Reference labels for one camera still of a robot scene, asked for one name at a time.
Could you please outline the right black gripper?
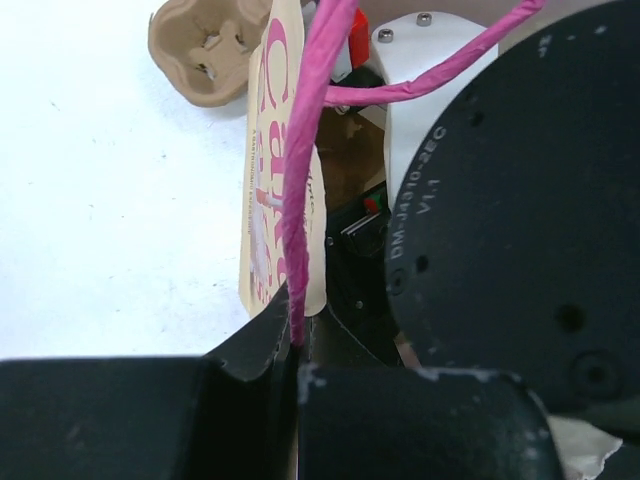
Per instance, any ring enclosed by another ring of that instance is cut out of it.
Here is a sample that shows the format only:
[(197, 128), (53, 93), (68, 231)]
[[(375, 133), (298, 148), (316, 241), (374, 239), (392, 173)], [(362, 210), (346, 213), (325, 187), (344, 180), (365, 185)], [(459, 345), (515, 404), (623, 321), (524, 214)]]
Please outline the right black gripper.
[(374, 186), (328, 213), (326, 287), (330, 312), (369, 354), (403, 364), (386, 290), (387, 189)]

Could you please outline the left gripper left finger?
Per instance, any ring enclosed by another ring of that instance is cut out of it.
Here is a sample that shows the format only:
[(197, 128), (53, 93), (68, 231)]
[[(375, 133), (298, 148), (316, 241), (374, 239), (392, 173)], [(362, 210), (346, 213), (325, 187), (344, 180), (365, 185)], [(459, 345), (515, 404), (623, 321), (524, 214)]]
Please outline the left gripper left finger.
[(1, 365), (5, 479), (284, 479), (299, 354), (285, 289), (203, 356)]

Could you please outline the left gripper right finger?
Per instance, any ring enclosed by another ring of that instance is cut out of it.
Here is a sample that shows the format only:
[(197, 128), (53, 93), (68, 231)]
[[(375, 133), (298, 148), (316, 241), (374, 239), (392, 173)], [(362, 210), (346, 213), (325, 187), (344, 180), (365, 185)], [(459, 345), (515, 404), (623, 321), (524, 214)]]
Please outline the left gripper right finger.
[(301, 479), (561, 479), (537, 396), (517, 376), (387, 367), (330, 313), (298, 374)]

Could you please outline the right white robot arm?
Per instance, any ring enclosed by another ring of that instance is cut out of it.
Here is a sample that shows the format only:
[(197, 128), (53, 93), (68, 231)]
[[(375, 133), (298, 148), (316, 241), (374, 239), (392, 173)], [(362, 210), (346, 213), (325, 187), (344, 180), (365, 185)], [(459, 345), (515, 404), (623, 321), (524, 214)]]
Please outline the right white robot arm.
[(605, 1), (500, 52), (435, 16), (388, 27), (387, 179), (332, 213), (327, 305), (375, 359), (516, 373), (556, 414), (639, 431), (639, 5)]

